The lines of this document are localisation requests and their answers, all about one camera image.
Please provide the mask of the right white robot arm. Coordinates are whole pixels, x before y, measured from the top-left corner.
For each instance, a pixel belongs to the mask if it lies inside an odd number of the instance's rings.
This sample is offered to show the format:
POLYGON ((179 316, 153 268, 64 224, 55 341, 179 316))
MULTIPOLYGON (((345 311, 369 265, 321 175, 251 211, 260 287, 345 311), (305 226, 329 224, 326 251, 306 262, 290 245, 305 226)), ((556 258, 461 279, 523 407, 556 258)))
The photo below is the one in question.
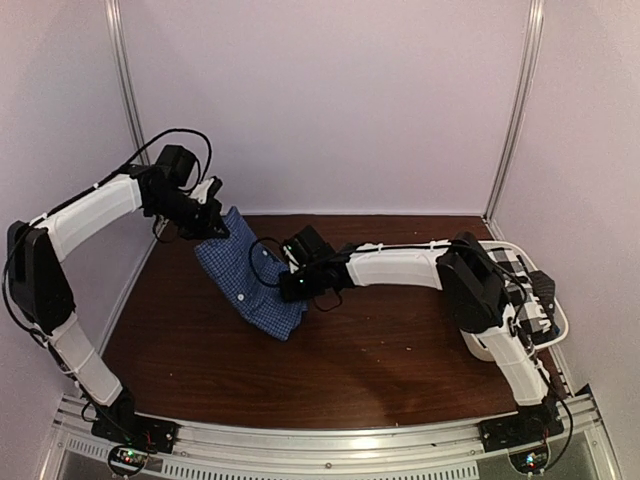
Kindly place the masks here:
POLYGON ((444 293, 470 353, 494 362, 506 378, 517 414, 512 430, 530 442, 550 428, 559 399, 537 352, 565 331, 555 321, 555 283, 528 268, 512 247, 492 247, 470 232, 417 245, 365 243, 334 250, 311 226, 281 249, 284 301, 313 300, 327 290, 409 285, 444 293))

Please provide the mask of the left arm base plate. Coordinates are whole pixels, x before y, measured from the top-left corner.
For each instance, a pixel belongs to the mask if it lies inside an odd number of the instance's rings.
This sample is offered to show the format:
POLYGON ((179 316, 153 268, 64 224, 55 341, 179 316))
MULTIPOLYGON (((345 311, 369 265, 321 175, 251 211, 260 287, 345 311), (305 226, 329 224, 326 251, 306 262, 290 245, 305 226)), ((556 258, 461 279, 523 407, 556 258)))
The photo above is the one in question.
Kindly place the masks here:
POLYGON ((124 444, 150 453, 173 452, 178 425, 173 421, 136 415, 134 426, 125 433, 105 418, 99 418, 91 427, 91 434, 112 443, 124 444))

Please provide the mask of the white plastic basket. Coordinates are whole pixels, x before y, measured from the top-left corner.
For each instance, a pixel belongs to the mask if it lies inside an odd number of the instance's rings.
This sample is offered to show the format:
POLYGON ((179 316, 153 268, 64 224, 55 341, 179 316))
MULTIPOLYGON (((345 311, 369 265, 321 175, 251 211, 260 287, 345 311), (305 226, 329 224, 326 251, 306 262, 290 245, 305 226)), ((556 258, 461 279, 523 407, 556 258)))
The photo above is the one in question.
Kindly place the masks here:
POLYGON ((539 269, 524 250, 513 243, 481 240, 480 244, 500 266, 515 274, 527 297, 517 318, 537 351, 564 340, 569 322, 556 297, 556 282, 539 269))

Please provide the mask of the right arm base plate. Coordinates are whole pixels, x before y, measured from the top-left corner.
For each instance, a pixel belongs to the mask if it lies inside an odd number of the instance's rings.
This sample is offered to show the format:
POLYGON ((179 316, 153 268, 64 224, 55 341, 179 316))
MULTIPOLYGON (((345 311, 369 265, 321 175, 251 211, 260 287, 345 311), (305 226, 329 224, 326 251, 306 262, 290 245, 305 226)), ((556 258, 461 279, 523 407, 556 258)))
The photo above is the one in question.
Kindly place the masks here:
POLYGON ((519 412, 483 420, 479 423, 478 429, 484 451, 494 452, 543 442, 549 436, 562 434, 564 425, 557 414, 519 412))

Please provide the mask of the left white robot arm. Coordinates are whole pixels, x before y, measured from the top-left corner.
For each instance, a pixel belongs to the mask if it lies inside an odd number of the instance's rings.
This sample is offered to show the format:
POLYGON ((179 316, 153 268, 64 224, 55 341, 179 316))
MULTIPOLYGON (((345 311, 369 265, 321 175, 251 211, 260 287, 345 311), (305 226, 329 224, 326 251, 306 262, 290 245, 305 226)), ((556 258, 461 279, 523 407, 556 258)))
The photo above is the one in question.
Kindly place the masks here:
POLYGON ((190 193, 183 191, 184 183, 166 167, 124 167, 51 212, 29 223, 17 221, 8 230, 2 274, 6 306, 19 308, 26 319, 21 328, 65 367, 99 420, 123 444, 143 436, 143 421, 135 414, 132 394, 83 331, 62 264, 83 242, 137 210, 173 222, 187 240, 228 237, 216 198, 221 180, 211 177, 190 193))

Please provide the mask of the blue checked long sleeve shirt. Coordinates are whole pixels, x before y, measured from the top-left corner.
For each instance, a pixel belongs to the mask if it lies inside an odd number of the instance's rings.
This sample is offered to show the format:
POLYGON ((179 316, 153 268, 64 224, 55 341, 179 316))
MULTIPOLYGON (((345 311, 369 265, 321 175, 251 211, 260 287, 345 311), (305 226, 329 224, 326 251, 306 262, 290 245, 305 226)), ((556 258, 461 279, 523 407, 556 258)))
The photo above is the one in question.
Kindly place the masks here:
POLYGON ((257 241, 237 208, 230 208, 223 221, 228 238, 205 240, 194 248, 200 266, 247 323, 287 341, 308 311, 308 303, 282 300, 277 281, 287 267, 257 241))

